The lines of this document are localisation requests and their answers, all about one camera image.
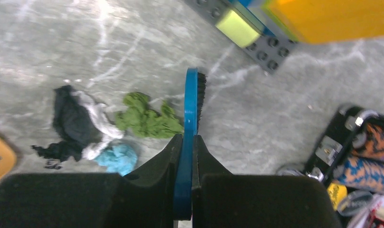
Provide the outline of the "teal paper scrap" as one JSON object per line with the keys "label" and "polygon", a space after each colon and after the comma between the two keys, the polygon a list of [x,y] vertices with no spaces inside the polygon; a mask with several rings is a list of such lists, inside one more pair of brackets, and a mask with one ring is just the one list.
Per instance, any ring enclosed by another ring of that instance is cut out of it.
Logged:
{"label": "teal paper scrap", "polygon": [[125,176],[135,169],[138,155],[135,150],[125,144],[119,143],[109,146],[94,158],[99,166],[106,167],[106,172]]}

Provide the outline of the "black poker chip case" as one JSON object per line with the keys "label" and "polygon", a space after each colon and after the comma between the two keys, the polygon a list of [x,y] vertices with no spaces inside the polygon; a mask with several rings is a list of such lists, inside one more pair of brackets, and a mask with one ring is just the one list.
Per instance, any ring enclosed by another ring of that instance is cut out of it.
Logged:
{"label": "black poker chip case", "polygon": [[327,187],[346,228],[384,228],[384,115],[341,105],[304,163],[277,175],[307,176]]}

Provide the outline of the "black paper scrap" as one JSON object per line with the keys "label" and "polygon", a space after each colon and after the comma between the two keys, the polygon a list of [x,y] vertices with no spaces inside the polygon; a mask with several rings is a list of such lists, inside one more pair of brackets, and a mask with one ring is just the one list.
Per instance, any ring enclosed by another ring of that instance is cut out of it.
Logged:
{"label": "black paper scrap", "polygon": [[52,126],[61,140],[51,143],[46,148],[33,145],[32,149],[39,157],[60,162],[65,162],[72,157],[78,162],[82,159],[83,149],[91,143],[100,141],[102,134],[92,123],[88,110],[79,104],[78,98],[72,95],[75,91],[70,85],[54,89]]}

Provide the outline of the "yellow blue brick tower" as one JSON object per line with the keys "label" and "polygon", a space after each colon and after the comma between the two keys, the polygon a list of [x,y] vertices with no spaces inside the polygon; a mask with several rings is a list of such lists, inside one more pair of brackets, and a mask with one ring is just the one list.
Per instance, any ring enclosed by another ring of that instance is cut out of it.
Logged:
{"label": "yellow blue brick tower", "polygon": [[266,35],[307,44],[384,36],[384,0],[232,0]]}

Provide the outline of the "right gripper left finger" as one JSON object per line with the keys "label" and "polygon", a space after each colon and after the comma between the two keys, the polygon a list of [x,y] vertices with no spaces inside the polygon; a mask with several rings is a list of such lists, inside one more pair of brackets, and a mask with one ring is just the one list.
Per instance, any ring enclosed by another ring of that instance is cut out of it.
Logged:
{"label": "right gripper left finger", "polygon": [[171,228],[182,136],[133,172],[22,173],[0,184],[0,228]]}

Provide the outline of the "large green paper scrap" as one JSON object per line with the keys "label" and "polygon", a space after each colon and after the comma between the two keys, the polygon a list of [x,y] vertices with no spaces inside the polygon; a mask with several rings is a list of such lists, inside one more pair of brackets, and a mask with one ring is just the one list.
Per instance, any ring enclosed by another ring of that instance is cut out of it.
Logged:
{"label": "large green paper scrap", "polygon": [[161,104],[160,112],[151,108],[150,97],[141,92],[130,92],[123,98],[127,106],[125,111],[115,114],[115,125],[119,130],[131,129],[141,138],[167,139],[183,133],[183,126],[175,111],[166,101]]}

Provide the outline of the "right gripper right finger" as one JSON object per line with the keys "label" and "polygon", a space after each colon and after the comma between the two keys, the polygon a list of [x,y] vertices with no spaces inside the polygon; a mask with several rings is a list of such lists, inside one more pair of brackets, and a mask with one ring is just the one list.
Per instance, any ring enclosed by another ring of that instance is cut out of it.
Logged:
{"label": "right gripper right finger", "polygon": [[193,141],[195,228],[339,228],[323,184],[308,177],[237,175]]}

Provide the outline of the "grey brick baseplate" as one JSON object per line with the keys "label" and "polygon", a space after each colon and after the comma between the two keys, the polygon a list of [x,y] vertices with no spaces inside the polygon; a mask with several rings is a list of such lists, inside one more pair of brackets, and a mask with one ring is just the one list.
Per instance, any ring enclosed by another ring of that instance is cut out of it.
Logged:
{"label": "grey brick baseplate", "polygon": [[187,0],[201,18],[273,74],[297,46],[297,39],[264,10],[265,0]]}

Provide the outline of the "long white paper scrap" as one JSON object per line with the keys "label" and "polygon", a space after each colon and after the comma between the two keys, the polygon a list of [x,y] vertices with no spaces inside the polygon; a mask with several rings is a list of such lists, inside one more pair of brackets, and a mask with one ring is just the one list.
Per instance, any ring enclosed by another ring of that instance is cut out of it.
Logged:
{"label": "long white paper scrap", "polygon": [[98,141],[91,142],[82,150],[82,158],[93,160],[101,154],[109,143],[116,139],[122,139],[125,133],[112,124],[106,113],[106,104],[96,102],[93,97],[81,90],[74,90],[70,95],[84,107],[95,129],[98,130]]}

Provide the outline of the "blue hand brush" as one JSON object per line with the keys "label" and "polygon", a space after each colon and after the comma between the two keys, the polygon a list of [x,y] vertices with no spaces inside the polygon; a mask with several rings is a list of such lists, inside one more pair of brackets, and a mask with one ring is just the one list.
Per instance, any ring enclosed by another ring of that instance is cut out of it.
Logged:
{"label": "blue hand brush", "polygon": [[174,220],[190,220],[192,216],[193,142],[198,133],[206,82],[206,75],[197,68],[187,69],[184,87],[184,133],[173,196]]}

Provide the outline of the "orange slotted scoop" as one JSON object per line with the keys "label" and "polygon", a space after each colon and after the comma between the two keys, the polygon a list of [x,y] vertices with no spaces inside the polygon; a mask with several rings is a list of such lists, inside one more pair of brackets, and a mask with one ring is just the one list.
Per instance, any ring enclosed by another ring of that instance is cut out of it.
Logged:
{"label": "orange slotted scoop", "polygon": [[18,158],[17,147],[0,133],[0,181],[17,166]]}

